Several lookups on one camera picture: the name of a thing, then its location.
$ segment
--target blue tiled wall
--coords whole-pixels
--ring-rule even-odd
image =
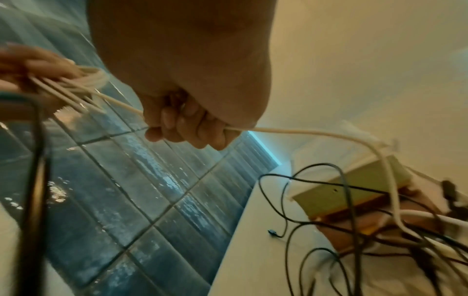
[[[0,8],[0,42],[103,67],[82,28],[48,19],[83,25],[80,0],[0,0],[13,2],[23,10]],[[103,92],[141,107],[115,78]],[[140,117],[103,104],[106,115],[62,111],[44,123],[54,148],[49,260],[79,296],[206,295],[256,179],[276,163],[245,133],[220,152],[150,143]],[[29,126],[2,124],[0,141],[0,200],[20,219]]]

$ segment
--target blue light strip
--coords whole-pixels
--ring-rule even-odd
[[[263,144],[262,141],[260,141],[260,139],[254,134],[254,132],[249,132],[252,137],[258,142],[258,144],[260,144],[260,146],[262,146],[263,149],[265,149],[265,151],[271,156],[271,158],[273,158],[273,160],[278,164],[278,165],[281,165],[281,162],[279,161],[278,158],[276,158],[276,156],[267,148],[267,146],[265,146],[265,144]]]

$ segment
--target white wall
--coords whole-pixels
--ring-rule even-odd
[[[272,95],[259,126],[352,119],[398,138],[406,163],[460,183],[468,176],[467,46],[466,0],[279,0]],[[281,161],[308,140],[257,136]]]

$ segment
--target person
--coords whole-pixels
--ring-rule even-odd
[[[226,125],[254,127],[266,109],[275,5],[274,0],[88,0],[87,17],[105,66],[142,103],[148,140],[222,150],[240,134],[224,130]],[[15,52],[19,45],[9,47]]]

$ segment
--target fingernail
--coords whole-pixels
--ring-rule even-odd
[[[214,119],[215,119],[215,117],[211,113],[206,114],[206,120],[212,121]]]
[[[162,122],[169,130],[172,130],[176,126],[176,119],[168,112],[162,112]]]
[[[198,111],[199,107],[200,105],[196,102],[186,103],[184,109],[182,109],[182,114],[186,117],[193,116]]]

